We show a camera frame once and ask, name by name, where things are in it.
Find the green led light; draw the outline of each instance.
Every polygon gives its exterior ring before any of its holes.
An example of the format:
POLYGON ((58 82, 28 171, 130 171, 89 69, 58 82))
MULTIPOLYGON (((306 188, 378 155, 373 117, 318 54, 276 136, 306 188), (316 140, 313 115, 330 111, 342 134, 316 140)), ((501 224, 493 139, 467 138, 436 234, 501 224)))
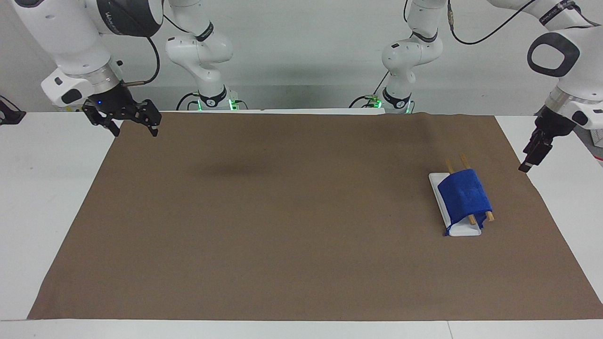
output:
POLYGON ((406 108, 406 114, 412 114, 414 112, 414 106, 415 106, 414 101, 411 101, 410 103, 408 103, 408 107, 406 108))
POLYGON ((370 97, 367 107, 372 107, 374 109, 380 109, 381 105, 382 105, 382 103, 381 103, 381 100, 379 100, 379 97, 373 95, 370 97))
POLYGON ((239 107, 237 107, 236 103, 234 101, 232 101, 232 99, 228 99, 228 103, 230 104, 230 110, 238 110, 239 107))

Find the blue towel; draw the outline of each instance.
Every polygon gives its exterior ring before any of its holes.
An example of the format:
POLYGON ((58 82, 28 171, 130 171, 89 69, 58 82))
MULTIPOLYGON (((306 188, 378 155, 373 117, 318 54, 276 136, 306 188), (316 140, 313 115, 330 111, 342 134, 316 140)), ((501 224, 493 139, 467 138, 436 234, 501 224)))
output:
POLYGON ((465 169, 449 175, 438 185, 438 190, 452 222, 445 235, 449 235, 452 225, 470 214, 475 215, 480 229, 484 227, 486 212, 491 212, 492 206, 474 170, 465 169))

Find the black ring handle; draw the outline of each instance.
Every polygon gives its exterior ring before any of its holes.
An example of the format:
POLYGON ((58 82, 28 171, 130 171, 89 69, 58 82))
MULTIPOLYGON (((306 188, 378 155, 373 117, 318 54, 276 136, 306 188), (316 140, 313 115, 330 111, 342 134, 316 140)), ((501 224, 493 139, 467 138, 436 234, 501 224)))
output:
POLYGON ((580 50, 576 45, 573 44, 566 37, 559 33, 551 32, 546 33, 538 37, 528 50, 528 65, 534 71, 540 74, 548 75, 550 77, 561 78, 564 77, 576 64, 580 58, 580 50), (534 50, 540 45, 549 45, 561 52, 564 56, 563 62, 556 69, 545 68, 536 65, 532 60, 534 50))

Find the white wall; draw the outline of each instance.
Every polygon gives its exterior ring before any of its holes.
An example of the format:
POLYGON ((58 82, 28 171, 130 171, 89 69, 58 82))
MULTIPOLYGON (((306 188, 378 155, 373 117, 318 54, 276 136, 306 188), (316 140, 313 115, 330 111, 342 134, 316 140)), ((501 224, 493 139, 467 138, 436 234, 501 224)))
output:
MULTIPOLYGON (((578 3, 590 19, 603 22, 599 0, 578 3)), ((485 0, 453 5, 457 33, 465 40, 482 37, 512 14, 485 0)), ((165 8, 170 16, 169 6, 165 8)), ((233 60, 221 65, 227 84, 251 108, 347 107, 352 99, 372 93, 384 75, 382 48, 411 32, 402 20, 403 0, 206 0, 206 8, 216 28, 235 45, 233 60)), ((533 114, 555 84, 526 62, 528 47, 544 32, 536 19, 522 14, 490 40, 463 46, 452 39, 443 20, 444 55, 415 69, 416 110, 533 114)), ((176 34, 166 22, 153 37, 161 52, 161 73, 154 83, 133 89, 137 99, 151 98, 163 110, 173 109, 182 95, 195 90, 190 75, 164 52, 164 41, 176 34)), ((145 39, 103 40, 124 61, 126 80, 153 73, 154 56, 145 39)), ((0 93, 25 110, 51 110, 39 82, 54 65, 8 1, 0 2, 0 45, 0 93)))

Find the white table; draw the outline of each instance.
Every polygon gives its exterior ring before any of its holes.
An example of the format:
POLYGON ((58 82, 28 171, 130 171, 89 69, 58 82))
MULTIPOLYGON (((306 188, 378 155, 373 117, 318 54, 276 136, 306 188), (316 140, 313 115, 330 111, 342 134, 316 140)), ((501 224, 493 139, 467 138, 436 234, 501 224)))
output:
MULTIPOLYGON (((375 114, 380 110, 247 111, 375 114)), ((497 120, 521 150, 533 117, 497 120)), ((112 135, 80 113, 29 113, 0 127, 0 338, 603 338, 603 320, 542 322, 215 322, 27 320, 112 135)), ((528 174, 603 300, 603 168, 575 135, 528 174)))

